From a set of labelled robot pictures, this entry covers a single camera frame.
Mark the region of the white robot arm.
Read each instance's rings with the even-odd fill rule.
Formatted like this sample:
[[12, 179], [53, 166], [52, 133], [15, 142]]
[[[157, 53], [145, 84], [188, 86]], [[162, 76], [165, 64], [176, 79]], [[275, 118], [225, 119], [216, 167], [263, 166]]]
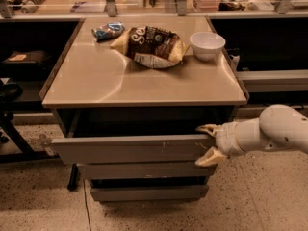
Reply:
[[196, 160], [200, 167], [212, 166], [228, 157], [251, 151], [298, 150], [308, 153], [308, 118], [285, 105], [268, 106], [257, 118], [250, 120], [206, 124], [196, 130], [215, 139], [215, 145]]

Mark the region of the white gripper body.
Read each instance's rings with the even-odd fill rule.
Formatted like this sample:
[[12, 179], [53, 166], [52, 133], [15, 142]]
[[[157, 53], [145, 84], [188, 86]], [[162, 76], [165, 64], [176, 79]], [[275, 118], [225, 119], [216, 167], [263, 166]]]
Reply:
[[243, 155], [244, 151], [240, 148], [237, 138], [237, 122], [228, 122], [219, 125], [216, 131], [216, 146], [225, 156]]

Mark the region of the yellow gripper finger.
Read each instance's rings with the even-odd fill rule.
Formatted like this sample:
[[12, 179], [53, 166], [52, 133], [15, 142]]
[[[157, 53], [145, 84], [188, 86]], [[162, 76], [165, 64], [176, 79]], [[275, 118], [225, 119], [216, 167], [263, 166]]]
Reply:
[[220, 129], [220, 125], [216, 124], [205, 124], [200, 125], [196, 128], [197, 132], [206, 133], [212, 137], [215, 137], [217, 135], [218, 130]]
[[195, 161], [195, 164], [200, 167], [209, 167], [216, 165], [226, 159], [226, 156], [217, 148], [211, 147], [202, 157]]

